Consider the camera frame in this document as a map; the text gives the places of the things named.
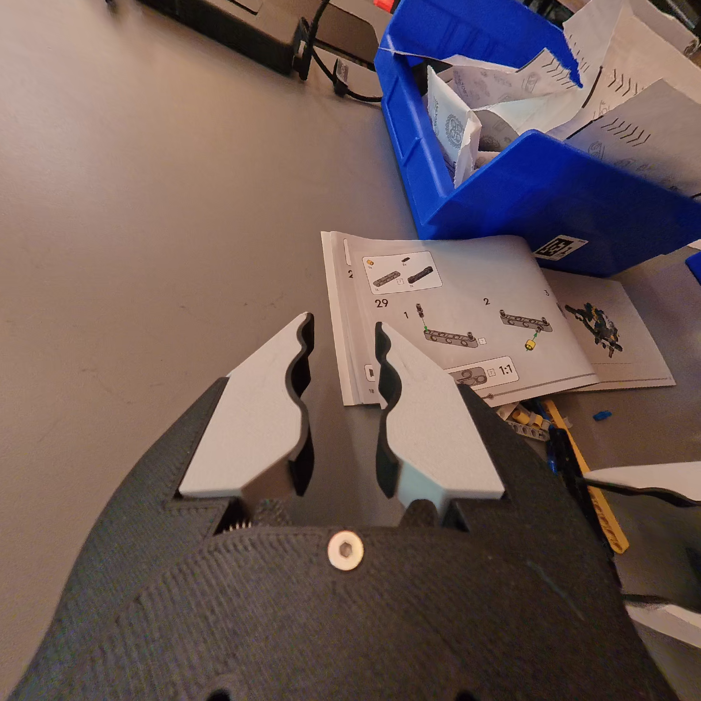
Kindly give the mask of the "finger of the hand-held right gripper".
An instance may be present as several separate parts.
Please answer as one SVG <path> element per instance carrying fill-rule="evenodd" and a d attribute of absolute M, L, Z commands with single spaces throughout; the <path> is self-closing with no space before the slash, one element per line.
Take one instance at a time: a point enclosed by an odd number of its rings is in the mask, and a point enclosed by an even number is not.
<path fill-rule="evenodd" d="M 700 506 L 700 463 L 623 466 L 586 472 L 584 481 L 624 495 L 649 495 L 677 507 Z"/>
<path fill-rule="evenodd" d="M 700 613 L 660 597 L 625 597 L 629 617 L 665 677 L 700 677 Z"/>

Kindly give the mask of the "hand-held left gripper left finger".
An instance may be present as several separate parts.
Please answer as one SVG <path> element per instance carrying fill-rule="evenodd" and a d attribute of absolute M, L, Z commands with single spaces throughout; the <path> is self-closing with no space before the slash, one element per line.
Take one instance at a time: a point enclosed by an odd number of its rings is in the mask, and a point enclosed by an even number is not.
<path fill-rule="evenodd" d="M 180 495 L 243 502 L 304 495 L 314 453 L 302 395 L 313 347 L 313 314 L 301 313 L 226 376 Z"/>

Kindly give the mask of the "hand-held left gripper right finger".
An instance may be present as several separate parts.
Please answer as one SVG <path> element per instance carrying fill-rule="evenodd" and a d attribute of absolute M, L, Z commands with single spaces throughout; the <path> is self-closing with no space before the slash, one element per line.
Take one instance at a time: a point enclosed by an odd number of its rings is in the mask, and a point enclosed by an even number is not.
<path fill-rule="evenodd" d="M 505 487 L 451 376 L 389 324 L 375 325 L 379 392 L 386 401 L 376 447 L 381 491 L 443 517 L 457 499 L 498 500 Z"/>

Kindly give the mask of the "long yellow lego beam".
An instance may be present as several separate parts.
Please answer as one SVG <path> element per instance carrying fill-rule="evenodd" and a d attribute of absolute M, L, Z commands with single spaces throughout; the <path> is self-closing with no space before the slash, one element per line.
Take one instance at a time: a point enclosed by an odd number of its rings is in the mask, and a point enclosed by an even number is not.
<path fill-rule="evenodd" d="M 586 460 L 584 460 L 584 456 L 580 451 L 578 445 L 574 441 L 571 431 L 569 433 L 567 432 L 567 434 L 572 443 L 572 447 L 574 448 L 575 457 L 579 463 L 581 472 L 583 473 L 583 475 L 586 472 L 590 472 L 591 470 L 588 464 L 586 463 Z M 609 543 L 614 551 L 614 555 L 622 555 L 629 548 L 628 539 L 623 533 L 623 530 L 620 524 L 618 523 L 618 520 L 616 519 L 608 501 L 603 496 L 601 489 L 594 486 L 589 486 L 586 482 L 585 484 L 589 489 L 592 503 L 594 504 L 594 509 L 596 510 L 604 533 L 609 539 Z"/>

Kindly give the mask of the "pile of lego pieces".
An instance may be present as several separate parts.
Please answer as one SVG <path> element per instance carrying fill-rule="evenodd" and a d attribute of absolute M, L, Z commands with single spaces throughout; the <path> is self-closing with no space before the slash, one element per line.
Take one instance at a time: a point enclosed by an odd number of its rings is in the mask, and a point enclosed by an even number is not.
<path fill-rule="evenodd" d="M 525 402 L 511 402 L 495 408 L 497 415 L 515 433 L 540 443 L 550 440 L 550 429 L 570 432 L 571 422 L 557 409 L 552 399 L 530 399 Z"/>

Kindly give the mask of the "black lego beam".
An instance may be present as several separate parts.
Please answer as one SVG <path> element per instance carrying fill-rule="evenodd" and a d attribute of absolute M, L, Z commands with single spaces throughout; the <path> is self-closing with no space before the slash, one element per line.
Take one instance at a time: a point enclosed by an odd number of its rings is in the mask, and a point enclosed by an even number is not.
<path fill-rule="evenodd" d="M 583 473 L 575 457 L 574 448 L 565 429 L 561 429 L 551 424 L 548 430 L 548 464 L 552 471 L 557 474 L 566 487 L 569 495 L 574 499 L 578 508 L 586 519 L 592 533 L 597 541 L 604 548 L 604 552 L 609 560 L 613 559 L 614 551 L 610 546 L 609 539 L 604 533 L 597 516 L 594 504 L 585 484 Z"/>

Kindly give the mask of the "lego instruction booklet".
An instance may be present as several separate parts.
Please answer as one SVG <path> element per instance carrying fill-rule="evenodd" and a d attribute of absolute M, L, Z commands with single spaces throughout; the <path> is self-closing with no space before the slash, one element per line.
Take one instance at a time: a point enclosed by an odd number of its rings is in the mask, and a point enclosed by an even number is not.
<path fill-rule="evenodd" d="M 677 384 L 621 283 L 541 268 L 522 238 L 321 241 L 346 406 L 382 403 L 377 322 L 492 407 Z"/>

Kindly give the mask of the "small white printed paper bag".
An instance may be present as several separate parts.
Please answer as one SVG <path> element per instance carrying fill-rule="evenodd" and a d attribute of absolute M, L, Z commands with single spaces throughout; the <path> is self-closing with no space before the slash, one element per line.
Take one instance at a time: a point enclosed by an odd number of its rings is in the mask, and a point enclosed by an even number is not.
<path fill-rule="evenodd" d="M 432 66 L 427 67 L 427 78 L 428 115 L 457 188 L 475 170 L 482 124 Z"/>

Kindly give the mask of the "large white paper bag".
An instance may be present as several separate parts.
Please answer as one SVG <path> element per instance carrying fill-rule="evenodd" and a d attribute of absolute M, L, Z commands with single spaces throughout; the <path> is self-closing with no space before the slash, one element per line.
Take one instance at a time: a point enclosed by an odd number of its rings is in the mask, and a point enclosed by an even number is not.
<path fill-rule="evenodd" d="M 700 104 L 658 80 L 567 142 L 684 196 L 700 196 Z"/>
<path fill-rule="evenodd" d="M 700 40 L 649 1 L 589 1 L 563 31 L 584 88 L 572 119 L 550 134 L 566 139 L 658 80 L 700 102 Z"/>

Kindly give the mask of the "torn white paper bag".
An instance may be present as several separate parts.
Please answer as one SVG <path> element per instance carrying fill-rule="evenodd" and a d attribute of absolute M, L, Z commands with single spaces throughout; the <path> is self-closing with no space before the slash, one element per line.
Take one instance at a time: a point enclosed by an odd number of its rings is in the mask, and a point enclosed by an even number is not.
<path fill-rule="evenodd" d="M 476 114 L 482 135 L 504 144 L 529 130 L 548 133 L 568 121 L 584 90 L 543 49 L 519 69 L 455 55 L 439 77 Z"/>

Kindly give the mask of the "black electronic box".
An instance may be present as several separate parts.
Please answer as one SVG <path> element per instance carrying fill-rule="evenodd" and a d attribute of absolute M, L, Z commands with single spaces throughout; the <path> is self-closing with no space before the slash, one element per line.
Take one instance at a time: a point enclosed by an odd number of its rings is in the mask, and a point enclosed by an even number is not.
<path fill-rule="evenodd" d="M 284 75 L 302 64 L 306 29 L 321 5 L 315 48 L 374 69 L 373 26 L 335 1 L 141 1 L 141 4 Z"/>

